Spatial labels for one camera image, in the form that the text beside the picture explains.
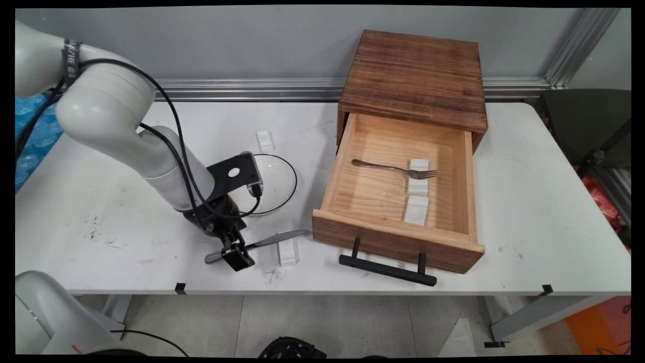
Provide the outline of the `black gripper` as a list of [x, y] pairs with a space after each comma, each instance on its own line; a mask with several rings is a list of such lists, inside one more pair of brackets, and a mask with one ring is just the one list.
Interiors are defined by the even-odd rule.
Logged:
[[197, 212], [185, 211], [182, 215], [204, 235], [216, 237], [224, 244], [230, 242], [230, 248], [222, 248], [221, 258], [233, 271], [239, 272], [255, 265], [241, 234], [246, 223], [240, 218], [239, 207], [229, 195], [210, 200], [208, 207], [199, 205]]

